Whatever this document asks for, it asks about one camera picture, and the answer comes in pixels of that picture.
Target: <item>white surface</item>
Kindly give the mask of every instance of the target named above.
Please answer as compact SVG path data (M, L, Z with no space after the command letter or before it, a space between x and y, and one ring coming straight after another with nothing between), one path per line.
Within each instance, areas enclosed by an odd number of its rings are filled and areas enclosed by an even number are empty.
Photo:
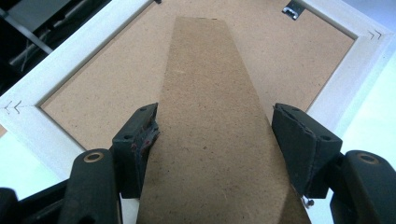
M137 212L139 211L139 200L121 199L122 220L124 224L136 223Z
M389 47L389 50L392 49L393 55L385 69L345 133L339 136L344 141L342 153L353 149L369 151L386 159L395 168L396 113L393 111L396 111L396 39ZM315 205L307 210L312 223L332 223L331 199L332 191L329 191L326 199L315 200Z
M360 12L396 32L396 1L394 0L343 0Z
M0 188L14 189L19 200L62 181L17 137L0 138Z

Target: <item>hardboard backing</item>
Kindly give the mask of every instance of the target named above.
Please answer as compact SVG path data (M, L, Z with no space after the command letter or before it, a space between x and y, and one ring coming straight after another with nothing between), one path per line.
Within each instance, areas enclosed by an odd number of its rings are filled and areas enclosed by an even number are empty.
M158 123L138 223L309 222L224 21L176 19Z
M109 148L137 108L159 101L175 19L186 16L226 21L269 120L276 102L306 110L352 39L307 10L293 21L281 12L288 2L153 4L42 108L85 148Z
M3 136L5 133L7 132L7 130L0 125L0 137Z

